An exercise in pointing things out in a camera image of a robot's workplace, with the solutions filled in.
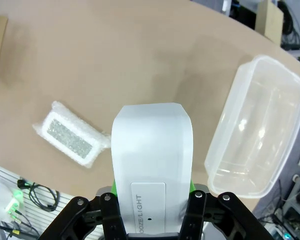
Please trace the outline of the grey equipment rack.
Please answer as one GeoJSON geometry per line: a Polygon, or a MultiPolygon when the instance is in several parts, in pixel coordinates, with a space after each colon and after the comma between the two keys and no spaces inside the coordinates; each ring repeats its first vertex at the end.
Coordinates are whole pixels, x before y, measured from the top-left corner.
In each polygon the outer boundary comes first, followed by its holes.
{"type": "Polygon", "coordinates": [[[300,176],[297,176],[294,186],[283,205],[283,216],[286,220],[300,223],[300,176]]]}

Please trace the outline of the unwrapped white digital clock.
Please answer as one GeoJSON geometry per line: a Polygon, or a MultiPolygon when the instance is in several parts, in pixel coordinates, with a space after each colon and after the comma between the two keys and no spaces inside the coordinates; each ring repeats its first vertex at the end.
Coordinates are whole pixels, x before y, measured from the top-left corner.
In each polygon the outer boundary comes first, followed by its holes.
{"type": "Polygon", "coordinates": [[[124,106],[112,125],[111,157],[126,232],[178,232],[193,162],[193,128],[182,105],[124,106]]]}

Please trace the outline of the bubble-wrapped clock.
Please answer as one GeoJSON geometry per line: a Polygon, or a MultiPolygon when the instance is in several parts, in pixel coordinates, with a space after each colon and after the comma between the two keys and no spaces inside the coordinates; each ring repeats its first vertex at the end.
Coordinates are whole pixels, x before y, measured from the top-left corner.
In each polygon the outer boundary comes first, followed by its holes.
{"type": "Polygon", "coordinates": [[[36,133],[77,164],[91,168],[98,155],[111,147],[111,136],[97,131],[59,101],[40,123],[36,133]]]}

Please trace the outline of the white slotted panel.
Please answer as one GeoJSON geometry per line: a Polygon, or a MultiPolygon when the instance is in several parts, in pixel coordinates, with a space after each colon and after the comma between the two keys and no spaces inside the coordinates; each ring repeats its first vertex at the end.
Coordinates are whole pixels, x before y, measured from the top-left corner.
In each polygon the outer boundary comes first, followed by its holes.
{"type": "Polygon", "coordinates": [[[17,181],[21,179],[21,177],[3,167],[0,167],[0,181],[4,184],[11,187],[14,193],[17,196],[23,196],[21,201],[22,207],[21,212],[25,214],[25,216],[30,220],[30,222],[37,228],[45,228],[49,225],[55,217],[63,210],[67,203],[73,198],[72,195],[68,195],[66,193],[60,193],[60,199],[56,210],[48,212],[42,210],[38,206],[36,206],[29,198],[29,190],[24,189],[21,190],[17,186],[17,181]]]}

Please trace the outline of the tall tan cardboard box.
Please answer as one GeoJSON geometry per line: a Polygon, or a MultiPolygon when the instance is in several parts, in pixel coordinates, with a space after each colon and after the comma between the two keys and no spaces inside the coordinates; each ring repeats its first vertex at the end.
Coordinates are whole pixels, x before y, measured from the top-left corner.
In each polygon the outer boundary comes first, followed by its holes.
{"type": "Polygon", "coordinates": [[[276,44],[281,45],[284,13],[271,0],[258,3],[254,30],[276,44]]]}

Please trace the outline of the grey electronic device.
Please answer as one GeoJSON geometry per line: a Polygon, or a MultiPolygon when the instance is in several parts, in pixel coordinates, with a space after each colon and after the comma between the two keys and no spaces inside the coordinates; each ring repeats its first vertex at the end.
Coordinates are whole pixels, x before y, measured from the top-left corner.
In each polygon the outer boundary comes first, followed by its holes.
{"type": "Polygon", "coordinates": [[[36,234],[31,234],[23,230],[14,229],[8,226],[0,225],[0,230],[7,233],[7,240],[12,237],[16,237],[20,240],[37,240],[38,236],[36,234]]]}

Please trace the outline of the clear plastic container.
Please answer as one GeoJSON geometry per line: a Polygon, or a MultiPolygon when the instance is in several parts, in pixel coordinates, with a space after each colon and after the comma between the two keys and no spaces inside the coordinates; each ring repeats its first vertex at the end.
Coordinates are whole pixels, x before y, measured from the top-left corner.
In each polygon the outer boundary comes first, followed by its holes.
{"type": "Polygon", "coordinates": [[[204,162],[209,190],[267,195],[299,129],[300,77],[267,55],[240,65],[204,162]]]}

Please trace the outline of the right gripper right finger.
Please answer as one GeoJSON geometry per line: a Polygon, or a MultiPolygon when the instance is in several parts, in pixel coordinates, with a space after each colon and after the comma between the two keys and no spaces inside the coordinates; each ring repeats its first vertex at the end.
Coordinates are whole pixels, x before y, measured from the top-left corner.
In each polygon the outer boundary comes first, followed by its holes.
{"type": "Polygon", "coordinates": [[[206,185],[191,183],[179,240],[200,240],[205,223],[225,240],[263,240],[262,224],[234,193],[215,197],[206,185]]]}

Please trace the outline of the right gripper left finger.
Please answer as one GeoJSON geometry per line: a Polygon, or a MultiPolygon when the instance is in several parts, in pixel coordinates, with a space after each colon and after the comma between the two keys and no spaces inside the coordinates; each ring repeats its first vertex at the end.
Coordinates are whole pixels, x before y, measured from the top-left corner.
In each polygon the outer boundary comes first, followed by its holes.
{"type": "Polygon", "coordinates": [[[97,226],[104,227],[106,239],[127,240],[115,183],[92,200],[73,197],[38,240],[85,240],[97,226]]]}

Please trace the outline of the white power adapter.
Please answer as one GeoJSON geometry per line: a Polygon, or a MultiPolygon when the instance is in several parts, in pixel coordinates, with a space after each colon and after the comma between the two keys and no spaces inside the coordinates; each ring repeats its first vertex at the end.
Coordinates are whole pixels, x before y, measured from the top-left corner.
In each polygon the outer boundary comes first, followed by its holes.
{"type": "Polygon", "coordinates": [[[5,211],[8,214],[12,214],[15,210],[19,210],[24,204],[24,193],[21,190],[13,190],[12,195],[8,197],[8,204],[5,207],[5,211]]]}

